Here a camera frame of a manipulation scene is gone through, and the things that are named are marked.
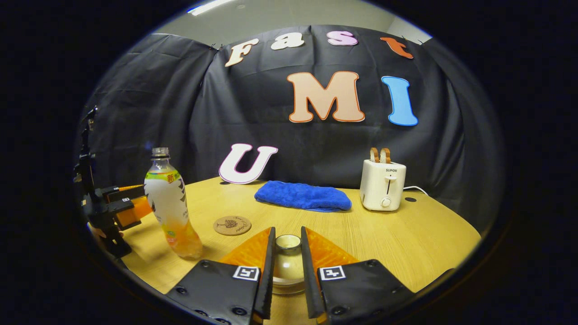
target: bottle label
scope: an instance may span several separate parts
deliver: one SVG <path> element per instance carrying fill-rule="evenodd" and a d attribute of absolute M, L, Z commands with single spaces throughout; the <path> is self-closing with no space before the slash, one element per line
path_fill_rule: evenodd
<path fill-rule="evenodd" d="M 162 179 L 169 183 L 172 183 L 178 180 L 180 174 L 178 171 L 170 171 L 170 172 L 148 172 L 144 179 Z"/>

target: letter m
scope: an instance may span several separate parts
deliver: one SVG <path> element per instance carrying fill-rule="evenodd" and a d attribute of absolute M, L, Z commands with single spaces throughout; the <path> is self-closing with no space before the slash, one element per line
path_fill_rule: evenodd
<path fill-rule="evenodd" d="M 355 81 L 359 75 L 350 71 L 337 71 L 331 77 L 327 88 L 309 72 L 293 73 L 287 76 L 287 80 L 293 84 L 295 90 L 294 110 L 289 115 L 289 120 L 294 123 L 303 123 L 313 120 L 313 114 L 307 109 L 311 106 L 320 119 L 325 120 L 333 102 L 337 101 L 337 109 L 333 118 L 343 122 L 360 122 L 365 119 L 365 114 L 360 111 L 357 100 L 357 88 Z"/>

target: black fabric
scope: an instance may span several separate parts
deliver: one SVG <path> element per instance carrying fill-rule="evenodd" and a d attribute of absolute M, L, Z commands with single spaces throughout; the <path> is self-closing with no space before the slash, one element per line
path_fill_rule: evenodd
<path fill-rule="evenodd" d="M 191 39 L 152 34 L 108 70 L 87 102 L 87 109 L 98 106 L 89 138 L 95 187 L 142 184 L 153 147 L 169 147 L 183 178 L 197 178 L 188 121 L 215 53 Z"/>
<path fill-rule="evenodd" d="M 455 92 L 462 114 L 464 164 L 462 179 L 467 188 L 458 205 L 448 198 L 436 200 L 454 209 L 479 232 L 489 230 L 497 215 L 506 186 L 506 150 L 498 116 L 482 85 L 469 69 L 436 39 L 423 49 L 441 67 Z"/>
<path fill-rule="evenodd" d="M 331 45 L 329 31 L 349 31 L 359 43 Z M 288 32 L 302 33 L 305 44 L 272 50 L 275 37 Z M 414 59 L 396 54 L 381 37 L 403 43 Z M 231 47 L 253 38 L 259 43 L 243 61 L 225 67 Z M 248 37 L 216 54 L 169 35 L 151 35 L 135 48 L 140 50 L 121 58 L 89 102 L 102 109 L 91 142 L 98 150 L 97 186 L 140 184 L 152 146 L 170 148 L 172 163 L 187 183 L 212 178 L 231 145 L 248 143 L 253 150 L 238 165 L 241 172 L 252 165 L 257 147 L 274 146 L 279 152 L 261 179 L 359 188 L 369 148 L 387 147 L 393 161 L 407 166 L 406 186 L 421 187 L 478 231 L 497 211 L 503 161 L 502 151 L 495 150 L 501 135 L 492 107 L 473 76 L 431 40 L 418 45 L 371 29 L 313 25 Z M 326 87 L 337 71 L 359 75 L 365 120 L 334 120 L 334 103 L 326 120 L 309 105 L 312 121 L 289 121 L 294 90 L 287 76 L 310 72 Z M 392 102 L 383 76 L 410 83 L 417 125 L 388 120 Z"/>

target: folded towel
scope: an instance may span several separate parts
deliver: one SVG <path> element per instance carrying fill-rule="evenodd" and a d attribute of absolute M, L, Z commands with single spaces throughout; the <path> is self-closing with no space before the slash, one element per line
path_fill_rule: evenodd
<path fill-rule="evenodd" d="M 284 183 L 278 180 L 265 183 L 255 193 L 255 200 L 318 212 L 351 209 L 351 201 L 347 195 L 333 187 Z"/>

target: ceiling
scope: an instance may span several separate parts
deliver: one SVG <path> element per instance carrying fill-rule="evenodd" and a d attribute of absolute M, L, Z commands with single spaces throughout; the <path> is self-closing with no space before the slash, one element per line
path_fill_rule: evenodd
<path fill-rule="evenodd" d="M 182 14 L 154 32 L 219 47 L 273 29 L 324 24 L 374 29 L 415 43 L 431 38 L 390 12 L 360 0 L 233 0 L 198 16 Z"/>

